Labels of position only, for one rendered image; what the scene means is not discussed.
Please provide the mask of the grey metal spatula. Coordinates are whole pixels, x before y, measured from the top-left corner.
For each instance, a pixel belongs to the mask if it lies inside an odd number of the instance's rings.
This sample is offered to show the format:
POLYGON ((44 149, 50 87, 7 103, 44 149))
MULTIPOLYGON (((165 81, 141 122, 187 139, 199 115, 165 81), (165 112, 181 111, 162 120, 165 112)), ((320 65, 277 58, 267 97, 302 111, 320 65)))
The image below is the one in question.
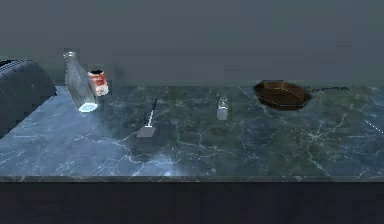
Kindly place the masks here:
POLYGON ((154 111, 157 106, 158 99, 155 99, 152 103, 152 108, 148 118, 148 122, 139 129, 137 133, 137 138, 150 138, 154 135, 156 128, 152 125, 154 111))

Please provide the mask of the clear glass salt shaker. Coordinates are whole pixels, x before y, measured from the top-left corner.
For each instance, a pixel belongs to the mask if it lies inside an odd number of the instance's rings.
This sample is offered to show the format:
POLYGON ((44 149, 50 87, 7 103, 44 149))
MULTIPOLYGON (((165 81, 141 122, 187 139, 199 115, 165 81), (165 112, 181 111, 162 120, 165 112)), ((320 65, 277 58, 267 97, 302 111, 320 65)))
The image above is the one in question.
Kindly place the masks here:
POLYGON ((221 97, 218 102, 217 119, 226 120, 228 118, 228 100, 226 97, 221 97))

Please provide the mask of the dark marble kitchen counter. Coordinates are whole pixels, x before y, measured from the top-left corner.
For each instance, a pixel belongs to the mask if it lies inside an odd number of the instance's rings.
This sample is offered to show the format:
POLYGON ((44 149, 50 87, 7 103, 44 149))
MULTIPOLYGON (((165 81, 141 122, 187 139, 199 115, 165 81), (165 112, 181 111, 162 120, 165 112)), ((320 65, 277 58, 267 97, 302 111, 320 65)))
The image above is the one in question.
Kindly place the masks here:
POLYGON ((91 113, 59 88, 0 139, 0 224, 384 224, 384 88, 282 112, 248 87, 120 87, 91 113))

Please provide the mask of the brown frying pan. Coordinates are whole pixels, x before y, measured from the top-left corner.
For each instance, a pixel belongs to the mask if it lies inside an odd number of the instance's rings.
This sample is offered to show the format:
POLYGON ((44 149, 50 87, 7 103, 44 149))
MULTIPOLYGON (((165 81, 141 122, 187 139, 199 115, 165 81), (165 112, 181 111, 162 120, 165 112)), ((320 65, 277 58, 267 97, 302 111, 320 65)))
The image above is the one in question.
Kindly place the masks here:
POLYGON ((326 90, 349 90, 348 87, 322 87, 308 90, 284 80, 262 80, 253 86, 259 102, 277 111, 298 111, 313 98, 313 94, 326 90))

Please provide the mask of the clear glass bottle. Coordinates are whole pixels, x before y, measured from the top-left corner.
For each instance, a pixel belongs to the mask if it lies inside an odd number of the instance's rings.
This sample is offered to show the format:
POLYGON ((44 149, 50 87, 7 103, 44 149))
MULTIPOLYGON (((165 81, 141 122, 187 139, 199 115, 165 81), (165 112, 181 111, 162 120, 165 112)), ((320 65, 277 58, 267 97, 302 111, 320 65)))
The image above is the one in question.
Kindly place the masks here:
POLYGON ((95 111, 98 96, 88 72, 80 65, 77 54, 68 51, 63 54, 66 63, 65 85, 77 110, 82 113, 95 111))

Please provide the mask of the black toaster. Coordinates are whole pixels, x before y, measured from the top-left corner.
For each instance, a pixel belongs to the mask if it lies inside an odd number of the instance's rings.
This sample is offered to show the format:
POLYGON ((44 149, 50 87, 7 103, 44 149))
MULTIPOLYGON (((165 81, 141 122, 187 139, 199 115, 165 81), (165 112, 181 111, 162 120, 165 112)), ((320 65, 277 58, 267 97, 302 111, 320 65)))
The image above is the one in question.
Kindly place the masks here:
POLYGON ((57 89, 33 60, 0 60, 0 139, 27 118, 57 89))

